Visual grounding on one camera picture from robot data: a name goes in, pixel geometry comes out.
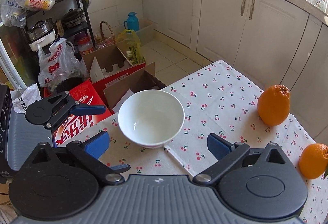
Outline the brown cardboard box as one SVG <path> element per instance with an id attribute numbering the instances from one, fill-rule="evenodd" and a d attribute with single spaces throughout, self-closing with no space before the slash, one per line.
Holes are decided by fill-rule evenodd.
<path id="1" fill-rule="evenodd" d="M 133 65 L 125 56 L 123 42 L 83 56 L 92 85 L 110 111 L 130 90 L 161 90 L 166 85 L 155 77 L 155 63 Z"/>

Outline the bumpy orange without leaves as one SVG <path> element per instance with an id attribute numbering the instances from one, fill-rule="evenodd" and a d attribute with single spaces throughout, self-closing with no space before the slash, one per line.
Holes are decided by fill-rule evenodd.
<path id="1" fill-rule="evenodd" d="M 284 85 L 273 85 L 260 96 L 257 111 L 267 126 L 282 124 L 290 112 L 290 91 Z"/>

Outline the blue thermos jug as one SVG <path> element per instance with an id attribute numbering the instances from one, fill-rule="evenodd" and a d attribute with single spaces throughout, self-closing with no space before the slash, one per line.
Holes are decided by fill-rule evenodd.
<path id="1" fill-rule="evenodd" d="M 136 17 L 136 12 L 128 13 L 128 18 L 123 22 L 124 28 L 127 30 L 138 31 L 140 29 L 139 19 Z"/>

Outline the plain white bowl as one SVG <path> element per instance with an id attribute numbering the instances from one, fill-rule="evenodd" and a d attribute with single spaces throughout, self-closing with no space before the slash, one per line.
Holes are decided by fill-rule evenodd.
<path id="1" fill-rule="evenodd" d="M 155 149 L 164 146 L 182 130 L 182 103 L 163 90 L 144 90 L 130 96 L 120 107 L 118 126 L 132 142 Z"/>

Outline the red white plastic bag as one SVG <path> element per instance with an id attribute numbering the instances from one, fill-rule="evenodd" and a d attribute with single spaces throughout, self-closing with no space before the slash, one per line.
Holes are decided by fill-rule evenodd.
<path id="1" fill-rule="evenodd" d="M 45 54 L 39 46 L 38 58 L 40 64 L 38 83 L 42 88 L 54 88 L 77 70 L 78 60 L 72 46 L 64 38 L 51 44 L 49 54 Z"/>

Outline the white kitchen cabinets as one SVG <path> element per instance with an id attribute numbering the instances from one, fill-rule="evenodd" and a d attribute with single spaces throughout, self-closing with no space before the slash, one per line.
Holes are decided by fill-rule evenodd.
<path id="1" fill-rule="evenodd" d="M 327 138 L 327 15 L 304 0 L 143 0 L 160 33 L 261 88 L 286 85 L 291 111 Z"/>

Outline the red cardboard box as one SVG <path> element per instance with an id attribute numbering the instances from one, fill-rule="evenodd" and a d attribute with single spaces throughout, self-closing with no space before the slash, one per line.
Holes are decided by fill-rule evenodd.
<path id="1" fill-rule="evenodd" d="M 86 80 L 70 90 L 69 95 L 80 104 L 70 109 L 68 117 L 53 131 L 53 145 L 63 147 L 82 131 L 113 115 L 105 98 L 106 85 L 113 84 L 145 66 L 145 63 L 134 65 L 94 83 Z"/>

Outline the yellow plastic bag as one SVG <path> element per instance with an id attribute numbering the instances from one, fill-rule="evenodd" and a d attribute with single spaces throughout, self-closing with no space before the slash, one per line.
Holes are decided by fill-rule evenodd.
<path id="1" fill-rule="evenodd" d="M 124 29 L 117 37 L 117 46 L 132 65 L 145 63 L 141 41 L 134 30 Z"/>

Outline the orange with green leaves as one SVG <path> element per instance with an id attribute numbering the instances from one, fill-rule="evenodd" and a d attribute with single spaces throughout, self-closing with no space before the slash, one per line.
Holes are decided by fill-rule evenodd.
<path id="1" fill-rule="evenodd" d="M 313 180 L 320 177 L 327 169 L 327 145 L 313 143 L 302 152 L 298 167 L 307 179 Z"/>

